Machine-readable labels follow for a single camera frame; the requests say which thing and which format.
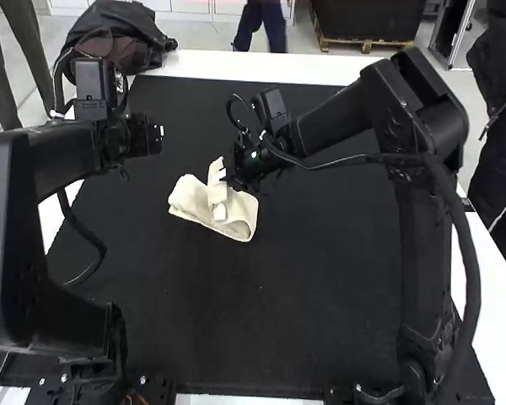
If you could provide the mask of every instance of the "white floor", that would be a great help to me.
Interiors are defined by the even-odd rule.
[[[49,65],[56,59],[66,33],[74,21],[74,17],[40,16],[41,37]],[[473,30],[467,33],[461,55],[466,53],[466,49],[482,32],[479,24],[474,25]],[[158,26],[167,35],[174,36],[178,40],[181,49],[229,50],[230,42],[236,32],[236,24],[227,23],[165,20],[158,21]],[[432,31],[433,22],[423,22],[416,39],[417,46],[423,49],[427,55],[427,47]],[[35,90],[34,80],[30,75],[30,70],[22,56],[20,47],[14,39],[6,19],[1,14],[0,35],[8,76],[18,103],[21,121],[25,126],[39,124],[46,119],[43,105],[39,94]],[[288,47],[292,53],[321,53],[313,33],[310,17],[305,8],[297,10],[296,22],[293,27],[288,28]],[[251,50],[267,51],[267,40],[263,31],[255,35]],[[393,53],[393,48],[378,46],[373,48],[371,56],[390,57]],[[329,55],[360,54],[359,46],[338,46],[331,48]],[[465,163],[460,172],[460,182],[466,189],[476,168],[476,162],[482,147],[478,137],[487,122],[485,104],[471,72],[446,72],[431,57],[430,59],[443,79],[460,98],[471,120],[471,132],[466,143]],[[465,65],[464,57],[459,57],[456,66],[464,67]],[[69,88],[67,93],[72,94],[73,89]]]

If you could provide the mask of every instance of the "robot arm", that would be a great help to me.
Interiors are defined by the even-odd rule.
[[[121,312],[50,280],[38,202],[125,159],[160,153],[162,132],[144,114],[114,113],[112,66],[96,59],[75,64],[76,121],[0,132],[0,350],[57,356],[68,384],[99,383],[110,403],[119,403],[124,392],[111,382],[121,381],[127,357]]]
[[[476,253],[455,193],[468,132],[462,105],[423,54],[411,49],[365,68],[359,80],[296,120],[278,89],[263,91],[251,102],[260,137],[232,117],[231,106],[232,101],[229,118],[241,134],[224,163],[226,180],[235,188],[256,187],[273,171],[293,165],[307,170],[385,165],[400,217],[402,387],[383,396],[356,385],[355,396],[363,404],[388,403],[400,395],[404,403],[444,403],[471,348],[480,308]],[[367,129],[374,129],[379,153],[308,163],[310,156]],[[467,271],[462,327],[450,295],[452,222]]]

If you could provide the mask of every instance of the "white table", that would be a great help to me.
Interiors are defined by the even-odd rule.
[[[324,55],[276,55],[225,51],[178,51],[164,66],[149,75],[180,78],[208,78],[249,82],[289,84],[349,85],[360,70],[376,62],[374,57]],[[73,200],[82,182],[67,188]],[[495,246],[476,213],[468,213],[482,274],[482,313],[473,346],[497,405],[506,405],[506,261]],[[40,204],[40,219],[46,250],[51,247],[63,221],[55,197]],[[465,307],[465,270],[457,237],[453,240],[452,297],[460,314]],[[0,404],[21,405],[29,389],[1,388]],[[212,397],[181,395],[179,405],[295,405],[311,401],[266,398]]]

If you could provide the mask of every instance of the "folded towel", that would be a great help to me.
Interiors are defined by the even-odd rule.
[[[212,162],[207,185],[194,175],[183,175],[169,196],[169,213],[197,222],[240,242],[249,242],[256,229],[258,200],[237,192],[222,179],[223,158]]]

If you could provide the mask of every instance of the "white cabinet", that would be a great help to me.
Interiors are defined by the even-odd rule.
[[[227,15],[241,15],[247,0],[215,0],[216,14],[227,14]],[[291,7],[288,5],[287,0],[281,0],[281,7],[283,9],[283,16],[287,19],[291,15]]]
[[[241,15],[246,0],[215,0],[214,12],[216,14]]]
[[[52,7],[61,8],[87,8],[87,0],[51,0]]]
[[[51,15],[81,15],[95,0],[32,0],[46,2]],[[156,11],[156,19],[237,23],[247,0],[137,0]],[[293,5],[279,0],[287,25],[293,24]]]
[[[170,0],[142,0],[141,3],[153,11],[170,11]]]
[[[173,13],[210,14],[210,0],[170,0]]]

